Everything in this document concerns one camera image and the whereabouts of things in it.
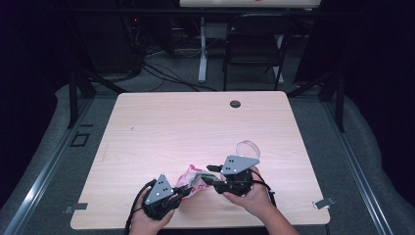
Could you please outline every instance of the dark background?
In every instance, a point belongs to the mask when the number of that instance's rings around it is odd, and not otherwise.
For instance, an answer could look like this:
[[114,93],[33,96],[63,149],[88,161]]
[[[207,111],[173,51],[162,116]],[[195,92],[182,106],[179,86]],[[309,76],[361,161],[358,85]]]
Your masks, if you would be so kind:
[[[108,30],[111,37],[105,39],[105,35],[88,34],[88,28],[82,28],[85,24],[79,26],[80,19],[69,19],[73,23],[69,24],[41,11],[45,2],[2,1],[0,6],[1,205],[19,183],[55,111],[55,92],[68,84],[74,68],[114,72],[135,66],[134,51],[126,46],[128,38],[119,19],[91,23]],[[394,187],[415,206],[415,27],[411,15],[415,9],[407,2],[392,1],[325,0],[321,5],[323,12],[361,9],[369,9],[370,21],[360,29],[362,46],[344,74],[346,95],[372,127],[383,168]],[[297,81],[335,68],[356,26],[359,21],[350,18],[316,22]],[[97,56],[100,46],[110,47],[111,56],[122,60],[115,63],[105,60],[108,55]]]

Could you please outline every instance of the floor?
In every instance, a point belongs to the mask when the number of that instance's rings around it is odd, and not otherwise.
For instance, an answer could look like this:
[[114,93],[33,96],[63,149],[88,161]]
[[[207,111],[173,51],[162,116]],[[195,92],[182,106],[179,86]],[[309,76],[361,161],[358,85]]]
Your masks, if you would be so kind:
[[[306,37],[291,41],[284,84],[279,90],[296,89],[293,83]],[[198,83],[200,51],[197,40],[177,45],[175,55],[156,51],[145,69],[132,79],[103,74],[129,92],[215,92],[222,88],[223,41],[207,44],[207,82]],[[230,70],[229,90],[272,90],[272,72],[264,69]],[[5,234],[122,234],[121,230],[75,231],[70,228],[67,206],[77,203],[89,167],[115,103],[116,94],[93,83],[98,94],[79,94],[79,120],[69,124],[69,89],[57,92],[59,104],[42,143],[21,183],[1,210]],[[333,123],[333,104],[319,102],[314,87],[290,98],[305,147],[324,197],[336,203],[329,209],[328,226],[296,226],[301,234],[415,234],[415,210],[399,197],[382,171],[379,148],[370,128],[353,103],[345,102],[345,133]],[[84,147],[71,147],[76,133],[88,133]],[[266,234],[263,228],[214,230],[163,230],[161,234]]]

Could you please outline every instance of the wooden table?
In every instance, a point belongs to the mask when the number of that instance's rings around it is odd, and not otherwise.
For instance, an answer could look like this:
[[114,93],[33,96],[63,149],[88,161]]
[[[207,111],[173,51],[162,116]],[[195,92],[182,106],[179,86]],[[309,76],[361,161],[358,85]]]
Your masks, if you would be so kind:
[[[230,102],[241,102],[232,108]],[[254,142],[260,170],[292,224],[326,224],[327,209],[283,92],[125,93],[118,96],[79,198],[74,229],[123,228],[143,185],[164,173],[174,186],[189,165],[206,169]],[[166,228],[261,226],[212,187],[183,202]]]

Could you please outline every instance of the person's hand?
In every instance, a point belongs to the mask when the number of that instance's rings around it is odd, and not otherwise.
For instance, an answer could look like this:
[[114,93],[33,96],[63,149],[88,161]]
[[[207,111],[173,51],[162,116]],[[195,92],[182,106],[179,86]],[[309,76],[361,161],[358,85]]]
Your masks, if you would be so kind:
[[[146,189],[141,194],[135,205],[135,210],[139,209],[143,205],[144,196],[146,195]],[[173,217],[174,210],[169,211],[161,220],[154,220],[149,218],[143,210],[137,211],[131,219],[131,235],[156,235],[163,227],[165,227]]]
[[[255,166],[252,166],[251,170],[259,174],[259,170]],[[253,180],[262,181],[255,173],[253,173]],[[247,212],[260,220],[264,220],[266,217],[277,212],[269,199],[266,187],[262,184],[254,183],[253,189],[245,197],[239,197],[228,192],[224,192],[223,196],[231,203],[243,207]]]

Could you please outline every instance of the wire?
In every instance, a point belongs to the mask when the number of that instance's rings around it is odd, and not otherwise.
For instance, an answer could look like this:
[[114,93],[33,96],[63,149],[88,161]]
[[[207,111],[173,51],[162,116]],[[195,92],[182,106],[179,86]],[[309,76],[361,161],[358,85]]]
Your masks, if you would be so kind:
[[[167,74],[167,73],[163,72],[162,70],[157,69],[156,67],[161,67],[161,68],[171,72],[174,76],[170,75],[170,74]],[[195,91],[200,91],[200,90],[198,90],[198,88],[203,88],[203,89],[207,89],[207,90],[211,90],[211,91],[216,91],[215,89],[210,88],[208,86],[188,82],[188,81],[184,80],[182,77],[180,77],[178,74],[176,74],[174,71],[172,71],[171,69],[169,69],[167,67],[164,67],[162,65],[159,65],[159,64],[155,64],[155,63],[148,64],[148,63],[146,63],[145,67],[143,67],[143,70],[147,71],[148,73],[150,73],[150,74],[152,74],[152,75],[154,75],[154,76],[156,76],[160,79],[165,79],[166,81],[169,81],[169,82],[174,82],[174,83],[187,85]],[[162,74],[163,76],[168,77],[170,79],[160,77],[160,76],[156,75],[155,72],[157,72],[159,74]]]
[[137,204],[138,199],[143,194],[144,190],[146,190],[148,187],[153,187],[156,184],[156,182],[157,182],[157,180],[156,179],[153,179],[152,181],[150,181],[146,185],[144,185],[144,187],[140,190],[140,192],[138,192],[137,196],[134,199],[134,203],[132,204],[131,211],[130,211],[130,215],[128,216],[128,219],[125,222],[124,235],[128,235],[129,234],[132,216],[136,212],[138,212],[138,211],[140,211],[141,209],[144,208],[144,207],[141,207],[141,208],[139,208],[137,210],[135,209],[135,206]]

